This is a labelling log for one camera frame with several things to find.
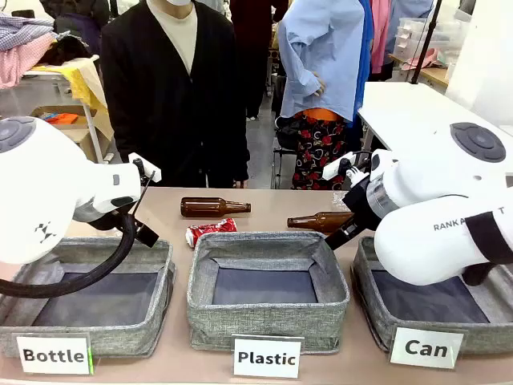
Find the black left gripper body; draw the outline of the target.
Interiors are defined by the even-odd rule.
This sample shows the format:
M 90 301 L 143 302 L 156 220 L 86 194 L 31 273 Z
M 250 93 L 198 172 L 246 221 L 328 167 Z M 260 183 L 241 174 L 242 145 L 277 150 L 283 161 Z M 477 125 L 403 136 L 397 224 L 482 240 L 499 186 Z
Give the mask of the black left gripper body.
M 151 248 L 159 240 L 159 235 L 139 220 L 135 220 L 135 239 Z

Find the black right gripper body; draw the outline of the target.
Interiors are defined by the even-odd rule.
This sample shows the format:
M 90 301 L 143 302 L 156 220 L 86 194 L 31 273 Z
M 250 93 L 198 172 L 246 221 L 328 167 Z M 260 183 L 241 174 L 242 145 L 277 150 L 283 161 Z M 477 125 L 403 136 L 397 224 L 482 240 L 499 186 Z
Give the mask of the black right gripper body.
M 370 177 L 365 176 L 342 199 L 353 214 L 352 218 L 341 226 L 347 237 L 356 237 L 366 229 L 375 231 L 381 222 L 381 218 L 371 209 L 367 200 L 366 190 L 369 183 Z

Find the small clear plastic water bottle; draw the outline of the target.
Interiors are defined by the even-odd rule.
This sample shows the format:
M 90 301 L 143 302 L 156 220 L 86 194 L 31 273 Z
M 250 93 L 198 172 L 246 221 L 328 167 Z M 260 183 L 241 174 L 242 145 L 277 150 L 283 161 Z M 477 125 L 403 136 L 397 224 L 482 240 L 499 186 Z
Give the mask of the small clear plastic water bottle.
M 333 191 L 332 210 L 341 212 L 350 212 L 351 209 L 344 202 L 347 191 Z

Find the brown glass beer bottle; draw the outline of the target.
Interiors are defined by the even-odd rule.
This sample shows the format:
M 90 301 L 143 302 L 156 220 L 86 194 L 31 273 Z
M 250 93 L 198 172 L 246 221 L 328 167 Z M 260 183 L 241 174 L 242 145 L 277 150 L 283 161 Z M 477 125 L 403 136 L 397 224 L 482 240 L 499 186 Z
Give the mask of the brown glass beer bottle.
M 183 217 L 224 217 L 229 214 L 250 213 L 249 203 L 227 201 L 220 197 L 183 197 L 180 213 Z
M 352 216 L 351 212 L 319 212 L 310 216 L 290 217 L 287 219 L 287 226 L 292 229 L 332 233 Z

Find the crushed red soda can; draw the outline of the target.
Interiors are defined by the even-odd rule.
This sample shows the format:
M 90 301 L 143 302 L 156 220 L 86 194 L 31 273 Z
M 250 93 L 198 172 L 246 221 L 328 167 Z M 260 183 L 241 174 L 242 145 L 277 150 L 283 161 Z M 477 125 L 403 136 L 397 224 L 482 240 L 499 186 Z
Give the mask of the crushed red soda can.
M 231 233 L 236 232 L 236 222 L 232 218 L 223 219 L 215 224 L 191 225 L 185 232 L 185 240 L 188 246 L 195 248 L 199 238 L 208 233 Z

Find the grey fabric basket labelled Bottle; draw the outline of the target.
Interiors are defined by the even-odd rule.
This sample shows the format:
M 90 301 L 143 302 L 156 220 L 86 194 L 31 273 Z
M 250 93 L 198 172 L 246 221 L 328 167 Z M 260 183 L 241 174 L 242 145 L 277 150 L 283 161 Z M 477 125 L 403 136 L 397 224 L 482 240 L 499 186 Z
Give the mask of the grey fabric basket labelled Bottle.
M 87 337 L 100 358 L 148 357 L 172 297 L 172 245 L 135 242 L 123 262 L 87 288 L 57 298 L 0 294 L 0 351 L 18 356 L 18 336 Z

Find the grey fabric basket labelled Plastic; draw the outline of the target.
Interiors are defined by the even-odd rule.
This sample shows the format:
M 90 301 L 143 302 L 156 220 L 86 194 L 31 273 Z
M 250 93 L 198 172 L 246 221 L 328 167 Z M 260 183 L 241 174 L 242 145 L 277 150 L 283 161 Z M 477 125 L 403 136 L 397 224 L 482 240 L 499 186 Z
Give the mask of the grey fabric basket labelled Plastic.
M 340 349 L 350 293 L 321 233 L 207 233 L 186 299 L 197 350 L 230 351 L 244 334 L 301 338 L 302 353 L 323 355 Z

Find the grey fabric basket labelled Can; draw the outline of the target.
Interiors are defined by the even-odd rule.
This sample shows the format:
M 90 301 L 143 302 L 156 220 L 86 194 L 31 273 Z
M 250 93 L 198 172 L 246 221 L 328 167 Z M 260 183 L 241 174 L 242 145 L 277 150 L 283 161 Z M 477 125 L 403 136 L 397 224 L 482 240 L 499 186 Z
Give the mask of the grey fabric basket labelled Can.
M 353 287 L 381 350 L 399 327 L 462 333 L 465 355 L 513 355 L 513 265 L 499 265 L 479 286 L 461 277 L 428 286 L 402 282 L 384 270 L 374 239 L 362 237 L 351 266 Z

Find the white Can label sign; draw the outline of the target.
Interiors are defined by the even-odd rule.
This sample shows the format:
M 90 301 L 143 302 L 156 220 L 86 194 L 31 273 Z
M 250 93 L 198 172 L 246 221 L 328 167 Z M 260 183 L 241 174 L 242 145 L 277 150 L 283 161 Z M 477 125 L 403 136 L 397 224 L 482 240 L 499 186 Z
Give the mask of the white Can label sign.
M 390 362 L 414 367 L 454 370 L 464 333 L 398 327 Z

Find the black chair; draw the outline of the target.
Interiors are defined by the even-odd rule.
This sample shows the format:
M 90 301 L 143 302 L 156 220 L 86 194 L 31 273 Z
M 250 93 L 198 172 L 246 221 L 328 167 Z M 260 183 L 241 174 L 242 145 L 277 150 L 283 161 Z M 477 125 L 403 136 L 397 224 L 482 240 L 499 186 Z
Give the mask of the black chair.
M 293 118 L 278 116 L 275 121 L 275 139 L 273 148 L 271 188 L 281 187 L 283 157 L 297 154 L 298 129 L 293 126 Z

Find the white work table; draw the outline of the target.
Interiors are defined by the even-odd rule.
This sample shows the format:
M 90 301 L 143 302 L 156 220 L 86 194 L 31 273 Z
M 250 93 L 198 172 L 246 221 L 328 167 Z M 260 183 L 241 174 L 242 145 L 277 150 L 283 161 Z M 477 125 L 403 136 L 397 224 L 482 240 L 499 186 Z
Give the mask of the white work table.
M 389 150 L 438 154 L 452 139 L 450 125 L 468 122 L 492 131 L 513 151 L 513 136 L 425 84 L 368 82 L 362 121 Z

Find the cardboard box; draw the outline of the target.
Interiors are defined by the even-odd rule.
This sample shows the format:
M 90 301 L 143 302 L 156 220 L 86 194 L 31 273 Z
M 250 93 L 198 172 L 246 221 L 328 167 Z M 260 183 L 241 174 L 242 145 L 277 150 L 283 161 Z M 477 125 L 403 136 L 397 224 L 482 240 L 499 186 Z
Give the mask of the cardboard box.
M 89 130 L 88 120 L 83 106 L 80 105 L 58 105 L 37 107 L 31 112 L 31 116 L 38 117 L 45 112 L 53 113 L 72 113 L 77 114 L 79 118 L 74 124 L 53 125 L 68 138 L 74 141 L 85 153 L 87 158 L 97 161 L 96 149 Z M 90 109 L 92 125 L 95 128 L 99 144 L 99 151 L 102 157 L 105 157 L 107 150 L 113 139 L 114 131 L 106 111 Z

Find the person in black cardigan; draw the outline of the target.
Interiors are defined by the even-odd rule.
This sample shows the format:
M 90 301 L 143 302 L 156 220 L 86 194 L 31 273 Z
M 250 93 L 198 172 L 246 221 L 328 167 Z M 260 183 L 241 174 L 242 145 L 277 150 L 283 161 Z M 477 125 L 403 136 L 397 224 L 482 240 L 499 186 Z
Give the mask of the person in black cardigan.
M 164 187 L 248 180 L 246 117 L 233 26 L 197 0 L 140 0 L 101 33 L 115 145 L 162 172 Z

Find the white Plastic label sign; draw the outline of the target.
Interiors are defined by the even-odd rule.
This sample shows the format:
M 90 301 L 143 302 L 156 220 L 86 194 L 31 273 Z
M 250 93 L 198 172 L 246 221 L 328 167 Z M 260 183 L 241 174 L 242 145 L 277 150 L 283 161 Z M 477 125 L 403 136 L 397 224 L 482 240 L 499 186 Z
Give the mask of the white Plastic label sign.
M 302 337 L 234 334 L 233 374 L 243 377 L 297 379 Z

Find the orange item in box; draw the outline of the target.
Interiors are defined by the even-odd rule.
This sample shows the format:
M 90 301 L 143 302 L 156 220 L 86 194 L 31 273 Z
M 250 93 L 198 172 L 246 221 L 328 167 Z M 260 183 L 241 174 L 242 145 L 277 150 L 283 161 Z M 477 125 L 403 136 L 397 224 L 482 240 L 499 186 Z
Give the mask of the orange item in box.
M 79 116 L 77 114 L 72 113 L 45 112 L 41 114 L 39 118 L 53 125 L 69 125 L 74 124 L 79 118 Z

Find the wooden bench top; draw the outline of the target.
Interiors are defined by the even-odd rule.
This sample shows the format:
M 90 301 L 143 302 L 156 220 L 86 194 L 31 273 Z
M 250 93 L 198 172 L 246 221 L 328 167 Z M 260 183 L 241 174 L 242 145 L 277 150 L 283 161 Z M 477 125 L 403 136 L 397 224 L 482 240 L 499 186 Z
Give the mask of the wooden bench top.
M 403 70 L 402 64 L 403 60 L 397 58 L 396 56 L 389 54 L 389 58 L 393 61 L 393 72 L 392 72 L 392 80 L 393 81 L 404 81 L 408 82 L 411 80 L 414 74 L 414 69 Z M 430 87 L 441 87 L 446 89 L 449 85 L 449 81 L 446 79 L 446 68 L 439 67 L 425 67 L 420 70 L 418 76 L 419 83 L 425 83 Z

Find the white Bottle label sign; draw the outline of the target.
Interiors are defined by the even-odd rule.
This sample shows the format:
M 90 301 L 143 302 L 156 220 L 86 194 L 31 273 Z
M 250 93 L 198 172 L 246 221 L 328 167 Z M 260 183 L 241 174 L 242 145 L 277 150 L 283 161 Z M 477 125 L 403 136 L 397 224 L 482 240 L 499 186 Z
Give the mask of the white Bottle label sign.
M 16 334 L 22 369 L 28 374 L 93 375 L 91 339 L 88 333 Z

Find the pink cloth on wooden bench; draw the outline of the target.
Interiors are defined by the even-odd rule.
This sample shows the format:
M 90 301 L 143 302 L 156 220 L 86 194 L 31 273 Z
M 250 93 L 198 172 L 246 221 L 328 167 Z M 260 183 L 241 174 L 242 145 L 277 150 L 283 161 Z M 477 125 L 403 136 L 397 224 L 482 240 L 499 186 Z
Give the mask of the pink cloth on wooden bench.
M 422 61 L 421 68 L 426 67 L 444 67 L 445 64 L 438 59 L 439 50 L 436 48 L 429 48 Z M 404 71 L 413 70 L 420 63 L 420 57 L 410 58 L 402 64 Z

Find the yellow cloth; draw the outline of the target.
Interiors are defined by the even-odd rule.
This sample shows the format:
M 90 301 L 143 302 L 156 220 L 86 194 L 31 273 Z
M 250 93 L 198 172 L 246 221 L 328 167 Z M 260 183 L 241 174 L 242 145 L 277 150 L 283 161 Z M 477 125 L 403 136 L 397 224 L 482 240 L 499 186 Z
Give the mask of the yellow cloth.
M 98 55 L 91 58 L 77 58 L 65 62 L 60 66 L 50 64 L 39 64 L 26 72 L 26 75 L 35 75 L 42 73 L 44 75 L 61 75 L 71 86 L 71 97 L 78 100 L 83 110 L 88 108 L 92 113 L 96 111 L 95 117 L 91 122 L 99 131 L 111 141 L 113 138 L 113 129 L 109 123 L 107 102 L 103 92 L 103 86 L 97 72 L 95 61 Z

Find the pink hanging garment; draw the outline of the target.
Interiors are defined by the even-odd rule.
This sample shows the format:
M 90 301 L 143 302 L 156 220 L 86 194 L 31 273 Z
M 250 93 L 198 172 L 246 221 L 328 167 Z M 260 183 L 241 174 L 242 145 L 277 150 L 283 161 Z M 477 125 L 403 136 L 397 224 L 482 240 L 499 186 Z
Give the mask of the pink hanging garment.
M 391 0 L 370 0 L 373 24 L 374 40 L 371 53 L 371 73 L 382 71 L 384 62 L 386 40 L 390 24 Z

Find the person in blue shirt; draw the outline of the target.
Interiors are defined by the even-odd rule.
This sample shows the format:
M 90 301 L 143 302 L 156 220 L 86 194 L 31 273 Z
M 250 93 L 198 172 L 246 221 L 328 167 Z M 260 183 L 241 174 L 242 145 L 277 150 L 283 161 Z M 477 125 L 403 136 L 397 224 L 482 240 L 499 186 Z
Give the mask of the person in blue shirt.
M 343 176 L 323 168 L 357 148 L 354 120 L 370 74 L 374 26 L 370 0 L 293 0 L 278 27 L 286 81 L 280 115 L 298 129 L 292 187 L 339 190 Z M 325 82 L 322 96 L 314 72 Z

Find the black stand pole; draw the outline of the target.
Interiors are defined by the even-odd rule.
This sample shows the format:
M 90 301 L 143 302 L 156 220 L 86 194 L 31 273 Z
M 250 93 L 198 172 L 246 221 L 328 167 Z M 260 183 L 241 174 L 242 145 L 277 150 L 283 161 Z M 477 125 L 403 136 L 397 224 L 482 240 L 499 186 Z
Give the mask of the black stand pole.
M 413 76 L 412 76 L 412 78 L 410 80 L 411 84 L 417 84 L 418 83 L 418 77 L 420 75 L 420 72 L 421 72 L 421 69 L 422 69 L 422 65 L 424 63 L 424 59 L 426 57 L 426 53 L 427 53 L 429 45 L 430 45 L 430 40 L 431 40 L 432 34 L 434 33 L 434 29 L 436 28 L 436 25 L 437 25 L 437 18 L 438 18 L 438 14 L 439 14 L 441 5 L 442 5 L 442 0 L 437 0 L 436 4 L 435 4 L 435 7 L 433 9 L 432 18 L 431 18 L 429 26 L 428 26 L 428 30 L 427 30 L 427 33 L 426 33 L 426 38 L 425 38 L 424 44 L 422 46 L 422 51 L 421 51 L 421 54 L 418 57 L 418 63 L 416 65 L 416 67 L 415 67 L 414 74 L 413 74 Z

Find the clear plastic storage bins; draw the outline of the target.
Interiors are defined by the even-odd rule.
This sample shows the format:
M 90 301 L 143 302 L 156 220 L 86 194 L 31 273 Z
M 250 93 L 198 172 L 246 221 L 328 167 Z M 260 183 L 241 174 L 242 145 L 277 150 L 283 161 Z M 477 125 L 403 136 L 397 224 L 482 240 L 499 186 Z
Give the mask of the clear plastic storage bins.
M 425 18 L 400 18 L 393 56 L 406 61 L 417 58 L 424 46 L 430 21 Z M 437 22 L 428 48 L 456 51 L 467 36 L 470 23 L 458 19 Z

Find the pink checked cloth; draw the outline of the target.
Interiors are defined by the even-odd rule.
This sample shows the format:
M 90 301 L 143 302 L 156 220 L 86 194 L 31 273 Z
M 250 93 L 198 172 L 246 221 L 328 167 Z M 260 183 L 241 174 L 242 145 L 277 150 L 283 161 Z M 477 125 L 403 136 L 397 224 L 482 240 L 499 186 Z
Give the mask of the pink checked cloth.
M 15 87 L 23 74 L 34 67 L 55 40 L 52 33 L 0 52 L 0 89 Z

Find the blue checked cloth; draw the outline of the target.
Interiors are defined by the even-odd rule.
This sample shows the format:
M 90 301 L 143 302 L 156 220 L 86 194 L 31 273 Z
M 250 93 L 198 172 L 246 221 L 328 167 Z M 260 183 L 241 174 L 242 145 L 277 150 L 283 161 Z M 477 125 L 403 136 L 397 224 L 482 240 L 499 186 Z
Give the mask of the blue checked cloth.
M 46 19 L 15 17 L 0 12 L 0 51 L 25 45 L 53 31 Z

